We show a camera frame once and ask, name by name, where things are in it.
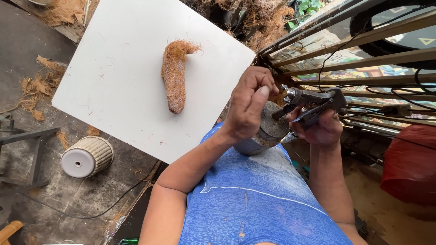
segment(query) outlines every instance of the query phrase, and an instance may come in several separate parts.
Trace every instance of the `dirty floor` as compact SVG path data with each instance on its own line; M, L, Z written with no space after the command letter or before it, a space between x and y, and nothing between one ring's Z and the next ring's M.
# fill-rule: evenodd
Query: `dirty floor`
M0 23L0 111L4 111L19 100L19 81L23 77L33 77L42 69L35 61L38 55L68 64L76 45L34 16L3 1L0 1ZM86 136L87 124L56 110L49 101L40 103L37 109L44 113L42 122L20 108L10 113L17 123L35 129L62 127L69 145ZM114 113L114 116L122 116L122 113ZM0 137L8 135L10 133L0 133ZM66 175L60 166L64 148L54 136L47 139L39 180L50 180L50 184L28 193L0 197L0 230L14 220L24 223L24 227L9 239L11 244L27 244L29 236L36 238L38 244L59 244L63 240L87 245L104 242L109 221L116 215L127 213L145 183L130 191L109 212L85 220L71 218L27 197L73 216L97 215L137 184L140 178L146 177L157 162L152 156L110 135L102 132L100 136L112 144L115 160L109 168L87 179ZM0 155L2 176L25 180L35 144L35 140L24 140L3 146ZM1 190L9 188L14 186L0 183Z

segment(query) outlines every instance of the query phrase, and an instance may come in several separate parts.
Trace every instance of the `paint spray gun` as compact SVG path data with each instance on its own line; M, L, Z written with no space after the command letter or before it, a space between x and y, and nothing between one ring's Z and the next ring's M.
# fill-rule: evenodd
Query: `paint spray gun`
M338 87L324 89L322 92L288 88L281 85L283 89L283 100L286 103L283 107L276 103L267 101L261 114L260 128L251 139L243 140L234 148L244 155L256 155L280 142L288 143L298 136L289 129L285 115L293 111L297 106L304 104L300 115L293 120L299 122L304 129L315 124L319 115L326 109L333 109L339 115L346 115L348 105L344 94Z

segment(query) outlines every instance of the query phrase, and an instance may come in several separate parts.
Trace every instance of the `tire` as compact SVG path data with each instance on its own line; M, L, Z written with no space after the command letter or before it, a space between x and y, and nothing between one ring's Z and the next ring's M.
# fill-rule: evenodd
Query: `tire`
M350 35L353 37L362 29L370 28L368 31L372 30L371 18L374 15L377 15L383 11L402 7L402 6L412 6L412 5L428 5L434 4L436 6L436 0L396 0L396 1L385 1L376 5L372 8L369 8L363 12L358 13L353 16L350 20ZM397 54L407 51L418 50L418 48L405 47L398 44L391 43L386 41L385 39L374 41L367 44L359 45L359 48L363 50L363 52L373 56L382 56L387 54ZM417 61L417 62L409 62L396 64L399 66L404 66L408 68L422 68L422 69L436 69L436 60L434 61Z

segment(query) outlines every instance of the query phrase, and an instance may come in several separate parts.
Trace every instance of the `right hand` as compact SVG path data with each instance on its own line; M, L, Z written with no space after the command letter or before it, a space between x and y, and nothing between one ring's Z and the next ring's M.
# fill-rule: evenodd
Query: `right hand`
M269 69L248 67L232 92L227 118L218 133L231 145L253 137L270 92L278 94L279 89Z
M329 147L339 143L339 138L343 127L339 122L339 117L333 109L326 109L319 114L318 122L307 130L304 130L299 122L292 122L301 114L304 105L296 107L286 116L289 128L292 129L299 138L305 139L312 146Z

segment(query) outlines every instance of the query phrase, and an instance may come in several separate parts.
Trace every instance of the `red plastic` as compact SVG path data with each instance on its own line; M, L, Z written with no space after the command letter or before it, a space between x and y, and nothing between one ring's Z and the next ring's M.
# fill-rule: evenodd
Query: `red plastic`
M436 127L411 125L398 138L436 149ZM380 188L405 202L436 206L436 150L393 139L385 153Z

